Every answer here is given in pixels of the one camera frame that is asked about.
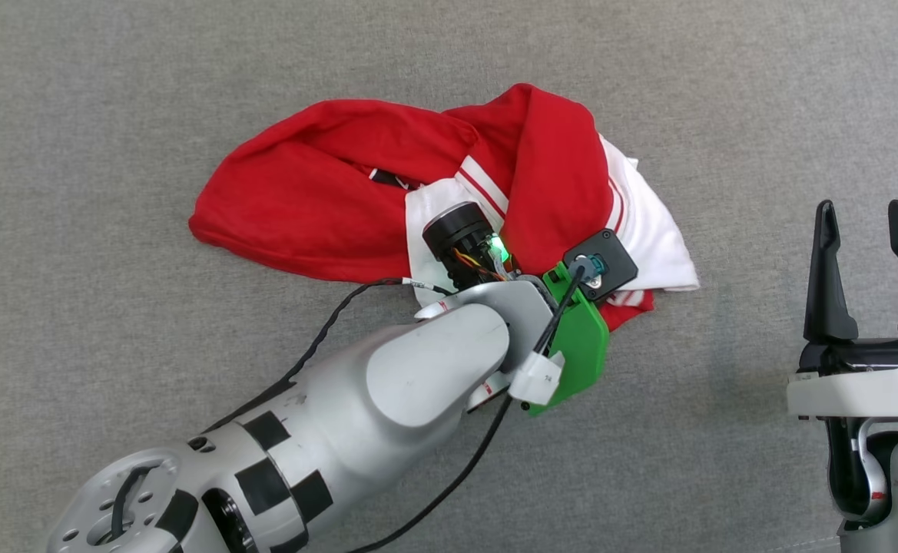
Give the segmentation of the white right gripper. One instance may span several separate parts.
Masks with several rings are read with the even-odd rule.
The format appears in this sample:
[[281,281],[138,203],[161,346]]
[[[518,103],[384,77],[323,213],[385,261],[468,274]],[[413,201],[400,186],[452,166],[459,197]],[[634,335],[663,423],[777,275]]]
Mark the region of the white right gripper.
[[[898,200],[888,206],[889,241],[898,259]],[[831,200],[815,210],[804,339],[787,385],[792,416],[898,419],[898,339],[857,339],[840,280],[840,231]]]

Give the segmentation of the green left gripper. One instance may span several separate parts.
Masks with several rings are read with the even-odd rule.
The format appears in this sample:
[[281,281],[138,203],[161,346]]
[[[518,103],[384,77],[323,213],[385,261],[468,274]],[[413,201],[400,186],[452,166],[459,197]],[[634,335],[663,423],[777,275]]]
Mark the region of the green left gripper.
[[523,273],[478,204],[442,211],[422,230],[455,293],[422,310],[430,317],[479,304],[509,328],[509,349],[473,392],[467,412],[518,382],[518,403],[533,416],[593,386],[605,365],[610,329],[598,302],[611,293],[611,230],[565,252],[543,276]]

